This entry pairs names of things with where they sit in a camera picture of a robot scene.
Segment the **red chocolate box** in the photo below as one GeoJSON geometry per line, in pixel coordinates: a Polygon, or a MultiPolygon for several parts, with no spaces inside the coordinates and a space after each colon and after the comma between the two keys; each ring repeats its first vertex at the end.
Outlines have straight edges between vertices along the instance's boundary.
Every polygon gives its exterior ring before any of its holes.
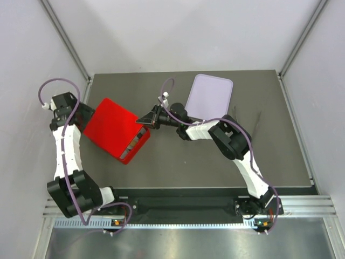
{"type": "Polygon", "coordinates": [[[146,143],[146,141],[150,138],[150,131],[146,127],[142,127],[140,131],[137,133],[137,135],[132,139],[132,141],[135,139],[137,140],[137,144],[135,146],[129,145],[125,148],[123,153],[119,157],[119,161],[123,163],[124,165],[127,165],[135,154],[142,148],[142,146],[146,143]],[[137,135],[139,133],[142,133],[142,138],[138,139],[137,135]]]}

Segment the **red box lid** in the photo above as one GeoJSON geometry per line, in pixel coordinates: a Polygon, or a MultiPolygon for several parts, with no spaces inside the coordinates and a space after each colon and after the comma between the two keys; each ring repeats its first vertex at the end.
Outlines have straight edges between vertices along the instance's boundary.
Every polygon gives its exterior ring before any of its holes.
{"type": "Polygon", "coordinates": [[[105,152],[119,160],[120,155],[142,127],[138,116],[105,98],[96,108],[84,135],[105,152]]]}

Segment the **metal tongs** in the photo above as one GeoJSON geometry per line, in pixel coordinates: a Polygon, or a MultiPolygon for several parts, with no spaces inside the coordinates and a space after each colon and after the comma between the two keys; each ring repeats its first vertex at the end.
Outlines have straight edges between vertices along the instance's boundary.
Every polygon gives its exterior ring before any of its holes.
{"type": "Polygon", "coordinates": [[[254,126],[252,128],[251,133],[250,133],[251,138],[253,140],[255,138],[255,136],[257,135],[257,132],[258,132],[258,129],[259,129],[262,111],[259,111],[256,114],[256,116],[245,114],[242,117],[242,116],[240,116],[236,105],[234,105],[233,108],[232,108],[232,115],[233,115],[235,121],[238,122],[239,124],[241,124],[242,126],[244,125],[247,130],[249,130],[250,123],[254,122],[254,126]]]}

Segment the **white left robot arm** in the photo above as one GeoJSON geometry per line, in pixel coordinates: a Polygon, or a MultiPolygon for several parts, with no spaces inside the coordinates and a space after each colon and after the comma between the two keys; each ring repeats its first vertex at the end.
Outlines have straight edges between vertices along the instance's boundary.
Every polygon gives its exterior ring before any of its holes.
{"type": "Polygon", "coordinates": [[[118,213],[122,201],[114,196],[112,187],[100,188],[82,168],[80,137],[95,110],[79,103],[71,92],[52,97],[50,110],[57,154],[54,180],[47,184],[51,198],[66,218],[78,215],[76,206],[82,213],[101,207],[118,213]]]}

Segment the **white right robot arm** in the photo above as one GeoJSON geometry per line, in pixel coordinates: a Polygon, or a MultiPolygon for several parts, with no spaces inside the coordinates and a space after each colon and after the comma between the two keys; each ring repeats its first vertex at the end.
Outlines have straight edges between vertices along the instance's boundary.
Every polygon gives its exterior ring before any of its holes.
{"type": "Polygon", "coordinates": [[[264,180],[255,162],[251,136],[231,116],[226,114],[201,121],[188,116],[181,103],[173,103],[170,108],[159,104],[136,123],[152,129],[159,129],[161,125],[176,127],[183,140],[212,140],[220,152],[235,163],[246,183],[249,198],[237,204],[237,212],[252,218],[273,208],[279,212],[277,191],[264,180]]]}

